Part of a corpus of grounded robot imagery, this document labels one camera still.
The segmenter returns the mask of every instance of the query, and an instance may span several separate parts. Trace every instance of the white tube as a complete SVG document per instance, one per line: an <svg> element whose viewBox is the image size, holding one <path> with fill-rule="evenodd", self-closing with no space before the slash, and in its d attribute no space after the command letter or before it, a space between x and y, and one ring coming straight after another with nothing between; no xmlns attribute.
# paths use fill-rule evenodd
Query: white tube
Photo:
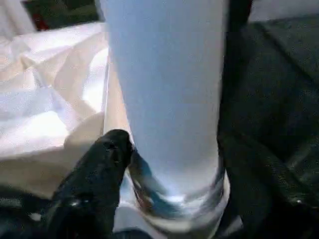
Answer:
<svg viewBox="0 0 319 239"><path fill-rule="evenodd" d="M189 207L177 216L166 204L153 205L150 218L198 217L207 200L216 200L213 217L220 218L227 201L215 197L222 195L224 174L216 135L226 2L108 0L101 6L143 158L133 180L173 210Z"/></svg>

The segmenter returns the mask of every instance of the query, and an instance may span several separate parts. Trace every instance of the black cloth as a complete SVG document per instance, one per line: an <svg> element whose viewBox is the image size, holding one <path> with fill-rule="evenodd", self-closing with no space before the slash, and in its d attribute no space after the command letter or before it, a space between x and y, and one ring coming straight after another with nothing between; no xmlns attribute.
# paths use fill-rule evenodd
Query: black cloth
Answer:
<svg viewBox="0 0 319 239"><path fill-rule="evenodd" d="M243 238L314 235L318 84L319 15L228 33L219 143Z"/></svg>

